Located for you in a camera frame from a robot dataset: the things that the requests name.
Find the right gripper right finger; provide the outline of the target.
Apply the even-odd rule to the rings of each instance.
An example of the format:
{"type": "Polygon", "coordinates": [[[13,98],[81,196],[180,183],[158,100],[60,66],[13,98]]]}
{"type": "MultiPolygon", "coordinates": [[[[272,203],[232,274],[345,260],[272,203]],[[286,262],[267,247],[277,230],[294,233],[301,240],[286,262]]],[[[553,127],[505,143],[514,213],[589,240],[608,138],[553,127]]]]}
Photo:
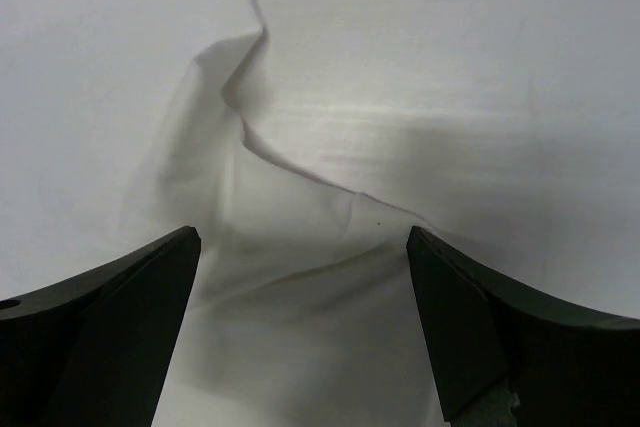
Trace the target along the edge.
{"type": "Polygon", "coordinates": [[[406,251],[449,424],[638,424],[636,319],[529,287],[420,227],[411,229],[406,251]]]}

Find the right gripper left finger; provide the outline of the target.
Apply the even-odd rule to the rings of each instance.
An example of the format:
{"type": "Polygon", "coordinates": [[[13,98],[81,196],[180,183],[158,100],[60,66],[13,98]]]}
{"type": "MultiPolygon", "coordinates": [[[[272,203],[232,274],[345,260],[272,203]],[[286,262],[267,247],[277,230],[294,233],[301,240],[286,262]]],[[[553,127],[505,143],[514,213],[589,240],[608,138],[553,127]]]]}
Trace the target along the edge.
{"type": "Polygon", "coordinates": [[[4,426],[149,426],[201,251],[182,227],[1,303],[4,426]]]}

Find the white t-shirt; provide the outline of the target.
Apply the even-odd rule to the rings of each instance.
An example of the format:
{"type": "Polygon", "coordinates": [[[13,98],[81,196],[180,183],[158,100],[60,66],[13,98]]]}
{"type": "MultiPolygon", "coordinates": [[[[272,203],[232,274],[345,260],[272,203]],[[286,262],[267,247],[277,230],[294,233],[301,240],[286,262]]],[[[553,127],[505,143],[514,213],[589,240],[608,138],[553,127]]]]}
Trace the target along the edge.
{"type": "Polygon", "coordinates": [[[1,292],[182,225],[202,254],[158,426],[439,426],[414,217],[253,149],[252,0],[1,0],[1,292]]]}

